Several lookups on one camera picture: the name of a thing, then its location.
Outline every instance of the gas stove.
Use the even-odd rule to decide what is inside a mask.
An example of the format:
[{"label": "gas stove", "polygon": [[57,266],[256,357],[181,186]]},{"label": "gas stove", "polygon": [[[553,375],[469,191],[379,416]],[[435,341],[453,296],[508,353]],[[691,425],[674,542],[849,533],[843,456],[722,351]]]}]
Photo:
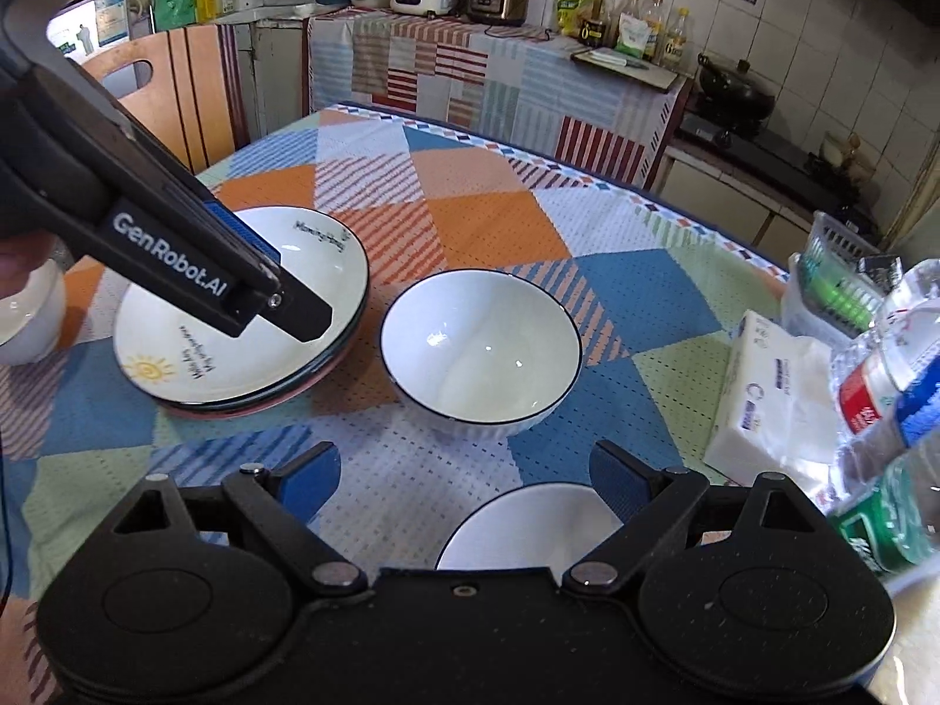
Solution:
[{"label": "gas stove", "polygon": [[706,96],[694,95],[676,135],[741,167],[806,209],[824,211],[877,240],[877,227],[848,176],[759,122],[729,115]]}]

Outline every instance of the yellow sun drawing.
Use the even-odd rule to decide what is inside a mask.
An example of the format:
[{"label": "yellow sun drawing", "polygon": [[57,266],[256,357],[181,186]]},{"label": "yellow sun drawing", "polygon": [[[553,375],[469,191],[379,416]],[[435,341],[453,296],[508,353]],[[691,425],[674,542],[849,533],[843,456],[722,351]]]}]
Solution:
[{"label": "yellow sun drawing", "polygon": [[125,361],[123,367],[130,378],[137,378],[139,381],[165,381],[176,376],[176,369],[170,362],[166,362],[165,358],[154,360],[138,355]]}]

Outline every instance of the screw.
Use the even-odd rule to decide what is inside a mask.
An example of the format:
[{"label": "screw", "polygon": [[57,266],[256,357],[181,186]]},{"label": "screw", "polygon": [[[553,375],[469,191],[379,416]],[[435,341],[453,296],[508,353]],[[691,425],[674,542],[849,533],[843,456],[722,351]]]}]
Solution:
[{"label": "screw", "polygon": [[349,562],[323,562],[313,569],[313,579],[321,586],[348,588],[359,578],[359,568]]},{"label": "screw", "polygon": [[617,568],[606,562],[581,562],[572,567],[572,580],[582,586],[610,586],[617,580]]}]

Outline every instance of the table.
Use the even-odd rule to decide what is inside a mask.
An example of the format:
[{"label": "table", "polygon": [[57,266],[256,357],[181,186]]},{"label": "table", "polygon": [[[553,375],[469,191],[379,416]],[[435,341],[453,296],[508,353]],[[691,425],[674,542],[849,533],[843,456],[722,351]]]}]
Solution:
[{"label": "table", "polygon": [[354,101],[447,122],[618,184],[650,186],[684,79],[662,93],[577,65],[545,29],[349,8],[312,18],[307,109]]},{"label": "table", "polygon": [[[777,315],[784,277],[734,242],[549,159],[351,106],[304,118],[201,178],[232,209],[314,206],[349,225],[372,272],[363,333],[330,377],[281,406],[224,422],[174,418],[116,367],[110,334],[127,282],[89,259],[75,266],[59,350],[0,371],[17,597],[0,622],[0,659],[14,663],[0,672],[0,704],[48,699],[55,683],[33,602],[149,472],[211,485],[245,461],[273,466],[331,440],[342,481],[311,526],[372,576],[382,565],[432,567],[459,523],[501,492],[588,481],[596,439],[721,481],[701,455],[730,332],[747,308]],[[507,442],[449,441],[412,425],[378,357],[390,301],[462,267],[504,268],[548,289],[585,346],[575,389]]]}]

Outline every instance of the wooden chair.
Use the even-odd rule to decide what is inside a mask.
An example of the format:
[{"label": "wooden chair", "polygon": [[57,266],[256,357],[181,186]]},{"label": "wooden chair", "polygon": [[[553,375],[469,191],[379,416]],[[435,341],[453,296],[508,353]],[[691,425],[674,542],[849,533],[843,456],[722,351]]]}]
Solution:
[{"label": "wooden chair", "polygon": [[96,55],[83,68],[101,82],[140,62],[149,63],[150,81],[119,102],[192,173],[248,145],[231,26],[149,34]]}]

